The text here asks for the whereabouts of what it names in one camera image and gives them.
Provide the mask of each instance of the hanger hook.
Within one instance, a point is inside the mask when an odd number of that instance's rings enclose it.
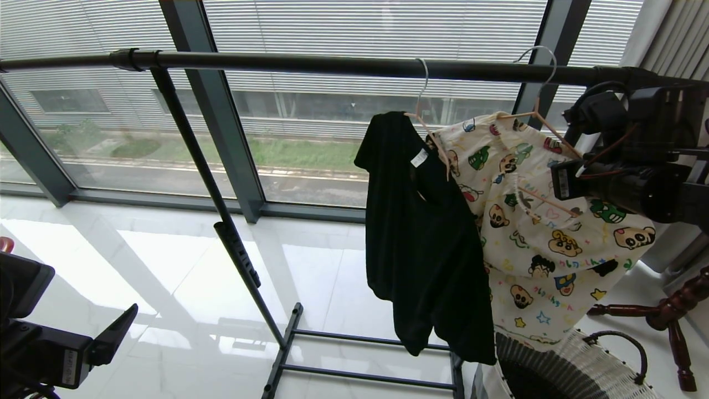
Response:
[[[423,88],[418,93],[418,98],[416,99],[416,115],[418,115],[418,105],[421,103],[421,96],[423,95],[423,92],[426,91],[426,87],[428,86],[428,65],[426,65],[426,60],[423,58],[416,58],[416,60],[421,61],[423,64],[423,69],[426,71],[426,81],[423,83]]]
[[[520,60],[522,60],[522,58],[524,58],[525,55],[527,55],[528,52],[530,52],[530,51],[532,51],[532,50],[535,50],[535,49],[538,49],[538,48],[543,48],[543,49],[545,49],[546,51],[549,52],[549,54],[552,56],[552,62],[554,63],[554,67],[553,67],[553,69],[552,69],[552,74],[551,74],[551,76],[549,76],[549,78],[547,79],[547,81],[544,82],[544,84],[542,84],[542,86],[539,88],[539,92],[537,93],[537,97],[539,97],[539,95],[542,93],[542,89],[544,89],[544,86],[546,86],[547,84],[549,84],[549,82],[551,82],[552,79],[554,78],[554,75],[557,74],[557,56],[554,55],[554,52],[551,51],[547,46],[545,46],[545,45],[535,45],[535,46],[532,46],[532,47],[528,48],[524,53],[522,53],[522,55],[520,55],[520,57],[519,57],[518,59],[512,61],[512,63],[519,62]]]

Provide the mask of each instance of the rack vertical pole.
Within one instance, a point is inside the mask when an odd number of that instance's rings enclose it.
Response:
[[[244,280],[244,284],[246,284],[249,294],[251,294],[251,297],[254,299],[256,306],[259,308],[261,315],[266,321],[266,324],[271,330],[274,338],[278,342],[279,347],[283,350],[287,347],[286,340],[283,338],[278,325],[273,319],[273,316],[271,316],[271,312],[268,310],[268,306],[266,306],[266,302],[264,302],[263,297],[259,293],[257,282],[258,275],[255,270],[250,268],[251,263],[248,261],[245,251],[243,251],[243,256],[241,256],[241,254],[238,253],[239,248],[235,248],[234,246],[234,244],[241,244],[241,240],[239,239],[239,235],[236,231],[236,226],[234,225],[234,221],[231,219],[231,214],[226,207],[224,198],[219,192],[214,176],[212,176],[212,172],[209,170],[209,164],[204,158],[202,150],[199,148],[199,142],[192,131],[192,126],[189,124],[189,120],[187,119],[187,115],[184,113],[182,104],[179,102],[170,73],[162,68],[150,68],[150,73],[152,73],[152,78],[155,80],[155,84],[160,90],[160,93],[162,93],[165,104],[167,104],[167,108],[170,110],[170,114],[177,125],[177,129],[179,130],[180,135],[187,146],[187,150],[189,151],[189,154],[191,155],[192,160],[199,171],[199,175],[202,177],[204,185],[207,187],[207,191],[214,201],[214,206],[222,219],[221,223],[215,224],[215,229],[217,230],[219,237],[222,239],[227,252],[229,252],[229,256],[234,261],[242,280]]]

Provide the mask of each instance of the clothes rack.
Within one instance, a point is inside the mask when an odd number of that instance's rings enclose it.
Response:
[[[544,82],[550,76],[550,65],[519,65],[513,63],[466,62],[427,60],[429,78],[448,80],[488,80],[494,82]],[[172,114],[186,147],[194,160],[199,175],[214,201],[214,206],[221,221],[214,225],[220,240],[232,259],[249,294],[253,298],[267,326],[279,345],[279,351],[268,377],[262,399],[273,398],[284,370],[303,373],[323,374],[328,376],[356,378],[368,381],[397,383],[408,386],[420,386],[452,391],[454,399],[463,399],[463,380],[461,367],[463,361],[452,353],[447,346],[427,345],[426,349],[448,351],[450,354],[451,383],[395,378],[366,373],[331,370],[288,364],[286,362],[293,340],[296,336],[310,336],[324,339],[358,341],[372,344],[401,346],[392,339],[360,337],[347,334],[333,334],[298,328],[303,314],[303,305],[295,304],[285,332],[281,334],[273,316],[259,293],[261,285],[256,270],[252,267],[243,242],[237,233],[234,221],[217,187],[214,176],[204,158],[192,127],[177,97],[169,68],[217,69],[217,70],[257,70],[266,72],[303,72],[331,75],[361,75],[379,77],[422,77],[420,62],[411,60],[388,60],[376,58],[316,57],[300,55],[263,55],[234,53],[188,53],[167,52],[160,50],[139,50],[137,48],[117,50],[109,54],[69,55],[50,58],[28,58],[0,60],[0,74],[18,70],[46,70],[88,67],[117,67],[130,71],[149,70],[162,93],[165,103]],[[652,72],[631,67],[557,67],[550,83],[592,86],[609,80],[623,82],[630,89],[646,87],[658,82],[660,77]],[[667,84],[668,78],[662,77]]]

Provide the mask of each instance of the white tile floor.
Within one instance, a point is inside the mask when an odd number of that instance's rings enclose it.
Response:
[[[364,227],[235,217],[257,269],[260,289],[281,330],[295,302],[300,328],[392,338],[391,305],[374,297],[364,273]],[[0,235],[14,253],[53,266],[54,280],[32,322],[95,336],[132,303],[140,314],[110,365],[95,368],[62,398],[259,398],[277,345],[212,225],[217,215],[163,209],[0,197]],[[606,303],[654,304],[664,294],[646,268],[633,269]],[[642,319],[585,319],[587,332],[620,329],[645,345],[649,381],[666,398],[709,397],[709,356],[683,322],[693,371],[704,393],[682,393],[666,333]],[[431,342],[442,343],[432,337]],[[633,347],[602,341],[637,366]],[[360,373],[450,382],[449,361],[429,352],[297,339],[290,363]],[[465,364],[466,397],[475,365]],[[277,398],[449,398],[447,391],[408,388],[286,371]]]

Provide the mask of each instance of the woven basket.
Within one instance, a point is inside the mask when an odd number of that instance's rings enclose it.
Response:
[[[630,341],[640,351],[640,373],[597,344],[604,335]],[[656,399],[645,382],[647,355],[622,332],[586,336],[570,333],[553,351],[539,352],[502,334],[496,335],[498,363],[479,365],[471,399]]]

